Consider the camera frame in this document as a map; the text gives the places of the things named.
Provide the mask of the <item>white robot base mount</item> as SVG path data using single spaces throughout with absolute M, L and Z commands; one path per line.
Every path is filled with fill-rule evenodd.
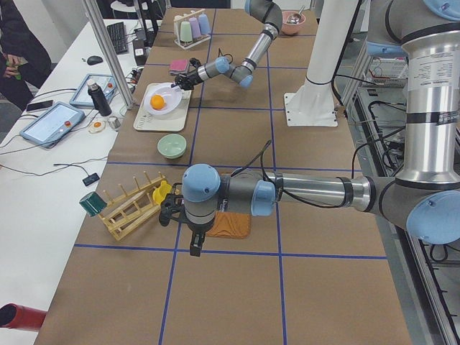
M 338 125 L 332 91 L 334 73 L 359 7 L 359 0 L 324 2 L 305 83 L 296 92 L 285 94 L 289 127 Z

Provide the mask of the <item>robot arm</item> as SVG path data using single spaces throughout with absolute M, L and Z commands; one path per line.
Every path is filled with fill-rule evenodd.
M 294 125 L 332 125 L 326 116 L 340 44 L 353 27 L 360 1 L 325 1 L 305 83 L 288 97 Z M 255 46 L 240 65 L 224 57 L 197 67 L 175 84 L 183 90 L 225 75 L 247 88 L 260 58 L 281 32 L 281 9 L 273 1 L 246 1 L 245 12 L 263 23 Z M 430 244 L 459 239 L 459 175 L 454 171 L 459 120 L 459 1 L 371 1 L 370 55 L 407 55 L 408 94 L 402 170 L 393 178 L 320 178 L 243 173 L 252 164 L 219 175 L 207 164 L 183 175 L 180 220 L 193 232 L 190 254 L 200 256 L 216 211 L 269 216 L 275 203 L 291 199 L 319 208 L 353 207 L 371 212 Z
M 282 11 L 275 2 L 263 0 L 246 1 L 244 9 L 251 17 L 263 23 L 264 28 L 241 64 L 230 63 L 225 56 L 218 57 L 212 62 L 199 65 L 191 72 L 177 75 L 171 84 L 173 88 L 193 90 L 194 86 L 218 75 L 225 75 L 242 88 L 251 85 L 254 70 L 281 31 Z

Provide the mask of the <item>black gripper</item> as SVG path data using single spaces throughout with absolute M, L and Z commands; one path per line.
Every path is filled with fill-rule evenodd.
M 182 90 L 193 90 L 194 87 L 201 83 L 201 78 L 197 70 L 188 73 L 182 73 L 175 76 L 174 84 Z
M 206 232 L 213 228 L 215 223 L 215 216 L 210 219 L 206 219 L 204 223 L 197 223 L 194 218 L 187 217 L 188 228 L 192 231 L 192 237 L 190 241 L 190 256 L 199 257 L 201 255 L 204 237 Z

